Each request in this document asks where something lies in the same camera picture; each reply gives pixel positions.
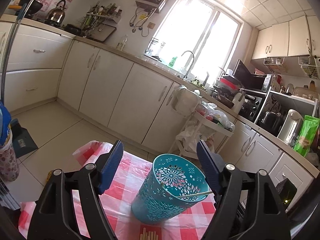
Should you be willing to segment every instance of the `teal plastic basket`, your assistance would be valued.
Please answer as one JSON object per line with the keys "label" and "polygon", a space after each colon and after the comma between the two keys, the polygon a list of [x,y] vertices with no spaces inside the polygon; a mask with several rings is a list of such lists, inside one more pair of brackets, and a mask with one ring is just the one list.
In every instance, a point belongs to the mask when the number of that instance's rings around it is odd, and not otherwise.
{"label": "teal plastic basket", "polygon": [[179,215],[208,195],[177,198],[210,190],[203,173],[188,160],[173,154],[155,158],[148,176],[131,204],[135,217],[149,225]]}

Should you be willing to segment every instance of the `basket rim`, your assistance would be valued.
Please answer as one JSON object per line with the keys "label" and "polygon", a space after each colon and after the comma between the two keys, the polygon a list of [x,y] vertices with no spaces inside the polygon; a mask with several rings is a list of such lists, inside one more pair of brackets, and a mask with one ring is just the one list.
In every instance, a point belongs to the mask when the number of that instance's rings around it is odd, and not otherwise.
{"label": "basket rim", "polygon": [[[186,160],[188,163],[192,164],[198,171],[200,171],[201,174],[202,174],[202,175],[204,176],[204,178],[205,178],[205,175],[203,174],[203,172],[202,172],[197,166],[195,166],[192,162],[188,161],[187,159],[185,159],[185,158],[183,158],[183,157],[181,157],[181,156],[179,156],[179,155],[175,155],[175,154],[171,154],[171,153],[160,154],[160,155],[158,155],[158,156],[153,160],[153,163],[155,162],[155,160],[156,160],[157,158],[159,158],[159,157],[162,156],[162,155],[172,155],[172,156],[174,156],[175,158],[179,157],[179,158],[182,158],[182,159]],[[160,181],[158,180],[158,178],[157,178],[157,176],[156,176],[155,168],[154,168],[153,163],[152,163],[152,172],[153,172],[153,175],[155,176],[155,178],[156,178],[157,182],[159,183],[159,185],[161,185]],[[181,198],[176,197],[175,195],[173,195],[173,194],[172,194],[169,190],[167,190],[166,188],[164,188],[164,190],[165,190],[167,193],[169,193],[170,196],[174,197],[175,199],[178,199],[178,200],[183,201],[183,202],[186,202],[186,203],[197,203],[197,202],[203,201],[203,200],[205,200],[205,199],[207,198],[207,196],[209,195],[209,194],[203,195],[204,198],[202,198],[202,199],[200,199],[200,200],[184,200],[184,199],[181,199]]]}

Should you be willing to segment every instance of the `green plastic package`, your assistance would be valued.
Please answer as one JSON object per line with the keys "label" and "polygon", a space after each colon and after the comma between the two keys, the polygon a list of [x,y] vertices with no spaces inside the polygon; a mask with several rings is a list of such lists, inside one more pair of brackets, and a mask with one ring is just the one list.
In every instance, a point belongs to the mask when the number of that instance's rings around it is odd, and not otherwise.
{"label": "green plastic package", "polygon": [[302,129],[300,131],[298,140],[296,141],[296,144],[293,148],[303,157],[305,157],[310,150],[310,146],[318,130],[319,123],[319,118],[315,118],[309,115],[305,115],[304,117]]}

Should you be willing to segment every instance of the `kettle handle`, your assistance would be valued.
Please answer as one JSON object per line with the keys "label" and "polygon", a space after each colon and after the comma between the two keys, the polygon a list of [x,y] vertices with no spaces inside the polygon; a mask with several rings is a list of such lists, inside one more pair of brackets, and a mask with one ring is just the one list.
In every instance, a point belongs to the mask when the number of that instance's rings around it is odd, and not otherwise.
{"label": "kettle handle", "polygon": [[62,7],[62,10],[64,10],[64,9],[65,9],[65,7],[66,7],[66,0],[61,0],[61,1],[59,1],[59,2],[57,3],[56,8],[58,8],[58,5],[59,5],[61,2],[63,2],[63,3],[64,3],[64,4],[63,4],[63,7]]}

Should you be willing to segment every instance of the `metal bolt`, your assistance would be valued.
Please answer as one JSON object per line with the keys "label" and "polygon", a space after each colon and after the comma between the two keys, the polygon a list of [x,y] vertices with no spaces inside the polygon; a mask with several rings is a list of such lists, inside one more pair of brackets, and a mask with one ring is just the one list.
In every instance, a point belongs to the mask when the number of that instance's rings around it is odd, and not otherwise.
{"label": "metal bolt", "polygon": [[58,175],[61,174],[61,170],[55,170],[55,171],[53,172],[53,174],[56,175],[56,176],[58,176]]}
{"label": "metal bolt", "polygon": [[227,170],[229,170],[229,171],[233,171],[236,167],[233,165],[233,164],[227,164],[226,165],[226,168],[227,168]]}
{"label": "metal bolt", "polygon": [[89,164],[87,164],[86,166],[85,166],[85,168],[87,169],[87,170],[92,170],[92,169],[94,169],[94,164],[93,163],[89,163]]}
{"label": "metal bolt", "polygon": [[266,176],[267,175],[267,172],[265,170],[259,170],[259,174],[261,176]]}

